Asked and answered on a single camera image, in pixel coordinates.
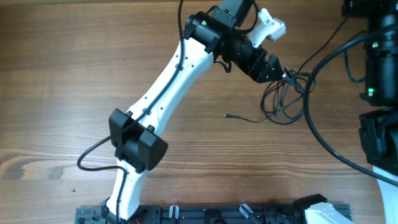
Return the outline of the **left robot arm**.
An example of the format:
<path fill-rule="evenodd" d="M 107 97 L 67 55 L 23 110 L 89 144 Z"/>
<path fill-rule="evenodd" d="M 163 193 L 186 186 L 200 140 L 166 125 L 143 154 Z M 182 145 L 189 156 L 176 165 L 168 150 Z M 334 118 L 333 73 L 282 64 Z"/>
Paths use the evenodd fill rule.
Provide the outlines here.
<path fill-rule="evenodd" d="M 215 63 L 233 65 L 257 83 L 277 81 L 283 70 L 263 40 L 285 34 L 285 24 L 266 9 L 257 10 L 254 25 L 241 28 L 254 1 L 223 1 L 208 12 L 191 15 L 179 25 L 182 39 L 163 72 L 145 95 L 127 112 L 109 117 L 110 141 L 115 148 L 118 174 L 113 193 L 103 204 L 108 223 L 126 223 L 139 208 L 147 173 L 164 157 L 168 145 L 162 133 L 181 99 L 195 81 Z"/>

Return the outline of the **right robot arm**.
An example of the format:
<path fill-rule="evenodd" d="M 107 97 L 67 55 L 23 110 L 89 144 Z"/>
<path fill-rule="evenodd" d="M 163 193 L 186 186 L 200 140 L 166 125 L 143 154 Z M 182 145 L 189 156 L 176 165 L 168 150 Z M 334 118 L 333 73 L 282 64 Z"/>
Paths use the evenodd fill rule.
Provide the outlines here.
<path fill-rule="evenodd" d="M 303 93 L 305 120 L 315 139 L 333 157 L 377 179 L 386 223 L 397 223 L 397 1 L 345 1 L 342 15 L 367 19 L 368 29 L 315 66 Z M 332 149 L 313 124 L 309 110 L 310 89 L 320 70 L 337 55 L 360 43 L 366 49 L 365 91 L 360 97 L 377 110 L 359 116 L 359 136 L 373 170 L 351 162 Z"/>

